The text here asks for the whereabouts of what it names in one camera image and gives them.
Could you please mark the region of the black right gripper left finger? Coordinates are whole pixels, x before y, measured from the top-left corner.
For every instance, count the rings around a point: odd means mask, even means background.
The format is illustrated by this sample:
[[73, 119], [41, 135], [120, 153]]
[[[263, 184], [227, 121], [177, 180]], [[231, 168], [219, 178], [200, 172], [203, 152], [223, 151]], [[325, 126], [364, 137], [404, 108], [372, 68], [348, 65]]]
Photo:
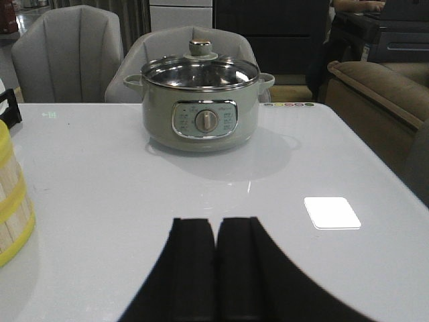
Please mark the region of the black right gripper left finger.
[[122, 321], [214, 321], [215, 241], [207, 219], [173, 220], [167, 242]]

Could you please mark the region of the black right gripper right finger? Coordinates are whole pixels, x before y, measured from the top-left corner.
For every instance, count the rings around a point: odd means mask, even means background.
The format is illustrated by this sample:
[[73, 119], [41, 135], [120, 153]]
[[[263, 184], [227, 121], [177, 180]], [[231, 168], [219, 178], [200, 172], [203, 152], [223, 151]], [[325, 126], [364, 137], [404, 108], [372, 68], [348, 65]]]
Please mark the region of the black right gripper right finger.
[[225, 218], [217, 237], [220, 321], [368, 321], [287, 257], [258, 218]]

